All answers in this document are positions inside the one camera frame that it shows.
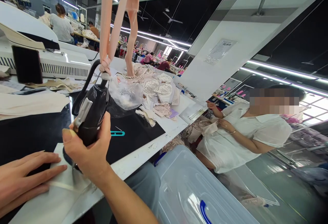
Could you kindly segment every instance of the white dress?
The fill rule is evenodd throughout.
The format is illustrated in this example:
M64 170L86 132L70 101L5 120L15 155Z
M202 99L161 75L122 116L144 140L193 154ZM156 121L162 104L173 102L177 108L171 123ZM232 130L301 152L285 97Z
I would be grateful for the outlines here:
M248 109L249 104L240 102L225 108L222 113L224 119L247 138L282 147L292 131L288 123L278 114L242 117ZM205 135L197 150L215 165L216 173L228 172L261 155L252 153L220 127L216 132Z

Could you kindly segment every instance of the black phone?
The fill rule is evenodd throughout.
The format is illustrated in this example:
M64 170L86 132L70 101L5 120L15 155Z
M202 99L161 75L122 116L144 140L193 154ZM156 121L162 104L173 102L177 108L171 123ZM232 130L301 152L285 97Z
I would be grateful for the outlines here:
M42 84L40 56L37 50L12 46L19 83Z

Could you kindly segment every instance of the white sewing machine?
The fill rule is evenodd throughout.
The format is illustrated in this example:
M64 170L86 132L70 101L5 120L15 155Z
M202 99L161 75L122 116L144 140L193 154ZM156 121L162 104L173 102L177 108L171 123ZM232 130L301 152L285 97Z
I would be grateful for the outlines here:
M12 46L37 50L43 77L85 80L96 52L58 41L56 34L41 21L0 2L0 65L16 74Z

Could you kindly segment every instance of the plastic storage box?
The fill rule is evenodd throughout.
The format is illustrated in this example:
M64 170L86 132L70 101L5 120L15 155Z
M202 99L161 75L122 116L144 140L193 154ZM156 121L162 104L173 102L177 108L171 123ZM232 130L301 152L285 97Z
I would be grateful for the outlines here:
M185 146L158 162L161 224L259 224Z

